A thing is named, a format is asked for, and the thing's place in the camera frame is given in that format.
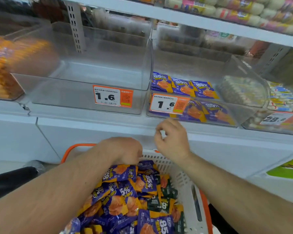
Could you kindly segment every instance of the finger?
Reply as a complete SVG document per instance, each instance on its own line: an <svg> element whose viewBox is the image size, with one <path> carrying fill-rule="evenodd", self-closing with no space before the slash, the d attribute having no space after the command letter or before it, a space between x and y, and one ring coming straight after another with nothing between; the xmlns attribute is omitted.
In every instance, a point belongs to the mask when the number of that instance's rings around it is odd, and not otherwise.
<svg viewBox="0 0 293 234"><path fill-rule="evenodd" d="M164 120L160 124L157 125L156 130L164 130L166 134L172 133L176 129L176 126L174 126L170 121Z"/></svg>
<svg viewBox="0 0 293 234"><path fill-rule="evenodd" d="M176 126L177 128L182 127L182 125L180 124L180 122L178 120L175 120L173 118L167 118L166 120L169 121L174 126Z"/></svg>
<svg viewBox="0 0 293 234"><path fill-rule="evenodd" d="M162 138L162 134L160 133L159 130L155 131L154 142L157 147L160 147L164 143L163 138Z"/></svg>

